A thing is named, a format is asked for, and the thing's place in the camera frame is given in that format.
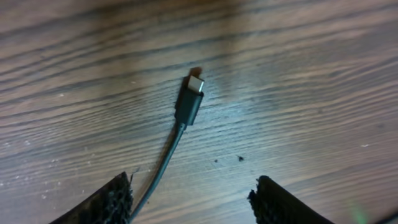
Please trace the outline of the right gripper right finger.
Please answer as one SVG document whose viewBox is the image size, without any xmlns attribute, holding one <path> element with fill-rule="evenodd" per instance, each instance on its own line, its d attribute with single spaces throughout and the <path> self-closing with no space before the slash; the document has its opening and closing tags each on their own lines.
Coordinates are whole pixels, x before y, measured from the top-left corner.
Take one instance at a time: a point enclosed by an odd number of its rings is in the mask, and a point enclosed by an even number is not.
<svg viewBox="0 0 398 224">
<path fill-rule="evenodd" d="M 257 224 L 333 224 L 266 175 L 258 178 L 248 200 Z"/>
</svg>

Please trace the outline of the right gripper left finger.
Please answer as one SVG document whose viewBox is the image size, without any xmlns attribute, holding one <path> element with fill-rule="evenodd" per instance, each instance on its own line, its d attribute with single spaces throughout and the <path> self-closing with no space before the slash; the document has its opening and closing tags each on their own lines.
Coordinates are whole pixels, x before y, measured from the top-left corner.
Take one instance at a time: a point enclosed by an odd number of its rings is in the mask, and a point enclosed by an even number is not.
<svg viewBox="0 0 398 224">
<path fill-rule="evenodd" d="M 122 172 L 50 224 L 128 224 L 132 203 L 131 181 Z"/>
</svg>

